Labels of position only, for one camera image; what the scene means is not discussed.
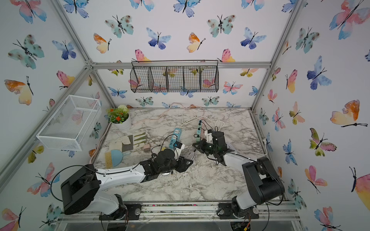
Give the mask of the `silver mouse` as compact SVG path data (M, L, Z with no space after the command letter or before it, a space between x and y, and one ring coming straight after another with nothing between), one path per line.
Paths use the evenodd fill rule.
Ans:
M190 152L189 154L185 154L184 158L188 160L194 160L195 154L195 152Z

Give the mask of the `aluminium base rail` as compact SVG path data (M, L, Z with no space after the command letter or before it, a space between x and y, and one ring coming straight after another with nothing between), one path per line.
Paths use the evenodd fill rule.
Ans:
M126 203L129 222L300 221L294 203L259 205L235 215L229 201Z

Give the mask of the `pink charger plug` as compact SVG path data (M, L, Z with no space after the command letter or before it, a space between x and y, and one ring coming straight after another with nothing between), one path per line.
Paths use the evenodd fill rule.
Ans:
M150 144L145 144L143 146L143 150L144 150L144 152L150 152L151 151L151 145Z

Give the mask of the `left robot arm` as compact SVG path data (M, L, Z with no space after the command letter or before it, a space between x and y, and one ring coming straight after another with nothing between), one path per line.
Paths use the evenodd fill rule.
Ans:
M81 166L61 184L64 214L73 215L88 210L100 212L100 220L128 218L129 210L122 197L109 195L104 192L106 189L149 182L173 170L182 173L192 164L193 160L183 156L175 158L173 150L165 149L131 167L97 169L92 164Z

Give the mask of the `potted plant white pot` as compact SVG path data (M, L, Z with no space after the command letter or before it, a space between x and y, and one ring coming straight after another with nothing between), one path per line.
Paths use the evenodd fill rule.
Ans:
M120 105L117 108L106 110L108 120L119 130L128 131L131 126L131 117L129 108L126 105Z

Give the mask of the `blue yellow dustpan brush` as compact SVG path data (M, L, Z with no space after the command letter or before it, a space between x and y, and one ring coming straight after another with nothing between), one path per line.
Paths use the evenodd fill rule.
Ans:
M122 152L120 150L114 149L109 152L105 153L105 163L106 168L114 168L117 167L123 160L123 158L127 155L129 155L131 152Z

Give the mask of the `pink power strip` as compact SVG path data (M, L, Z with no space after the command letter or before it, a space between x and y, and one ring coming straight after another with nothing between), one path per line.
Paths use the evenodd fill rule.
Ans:
M196 138L196 142L200 142L202 139L202 120L198 121L197 133L194 137Z

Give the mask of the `blue power strip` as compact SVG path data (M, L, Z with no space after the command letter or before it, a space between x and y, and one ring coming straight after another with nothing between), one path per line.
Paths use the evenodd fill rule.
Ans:
M172 150L174 149L175 143L177 141L179 141L181 133L182 133L182 130L180 128L175 128L175 130L174 130L174 132L171 136L170 144L168 146L170 149L172 149Z

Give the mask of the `white mesh wall basket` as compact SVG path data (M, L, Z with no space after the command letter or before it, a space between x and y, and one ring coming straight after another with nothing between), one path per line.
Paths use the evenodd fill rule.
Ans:
M101 113L99 99L69 95L36 138L49 149L82 151Z

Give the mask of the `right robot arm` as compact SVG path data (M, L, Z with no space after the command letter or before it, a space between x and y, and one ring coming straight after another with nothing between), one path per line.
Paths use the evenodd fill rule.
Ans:
M242 155L225 141L223 132L208 130L205 132L205 138L192 146L206 156L213 156L213 161L244 174L247 191L232 198L230 203L235 217L258 218L259 216L253 211L257 205L284 196L284 185L270 160L265 156L252 159Z

